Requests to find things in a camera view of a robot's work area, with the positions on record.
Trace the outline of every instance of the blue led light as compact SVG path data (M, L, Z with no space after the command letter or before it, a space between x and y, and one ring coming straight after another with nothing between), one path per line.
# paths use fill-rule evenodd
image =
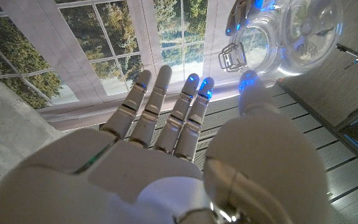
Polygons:
M202 82L201 86L200 86L200 90L203 90L205 84L207 84L208 82L206 81L206 79L204 79L204 81Z
M254 79L243 80L239 86L240 93L242 93L245 90L247 85L253 85L254 83L255 83Z
M261 8L263 3L264 3L264 0L256 0L255 1L255 7Z
M211 97L212 97L212 90L211 91L207 91L206 92L206 96L208 97L208 99L211 99Z

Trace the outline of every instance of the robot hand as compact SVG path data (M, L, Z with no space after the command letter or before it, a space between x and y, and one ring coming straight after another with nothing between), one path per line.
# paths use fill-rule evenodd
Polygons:
M171 74L169 66L160 69L129 141L123 139L146 94L147 70L100 131L70 133L8 173L0 183L0 223L189 223L199 217L214 223L202 173L192 163L212 78L195 95L199 77L188 77L149 150Z

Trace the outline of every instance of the robotic hand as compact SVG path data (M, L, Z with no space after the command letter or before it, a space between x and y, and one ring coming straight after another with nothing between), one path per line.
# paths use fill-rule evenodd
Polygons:
M212 140L204 174L192 161L211 78L202 82L185 120L199 81L196 74L188 77L148 150L171 72L161 68L129 141L123 138L149 71L100 131L80 129L21 162L0 183L0 223L217 223L211 201L236 223L328 221L323 163L253 71L240 81L241 116Z

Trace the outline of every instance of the wall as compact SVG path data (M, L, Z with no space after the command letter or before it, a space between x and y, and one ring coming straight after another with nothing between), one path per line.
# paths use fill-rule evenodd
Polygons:
M40 146L63 136L0 83L0 180Z

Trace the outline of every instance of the metal clasp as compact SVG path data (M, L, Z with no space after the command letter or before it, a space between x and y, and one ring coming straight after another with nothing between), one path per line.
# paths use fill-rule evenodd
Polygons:
M242 67L247 66L244 46L241 42L238 44L230 43L218 55L221 69L227 72L238 72Z

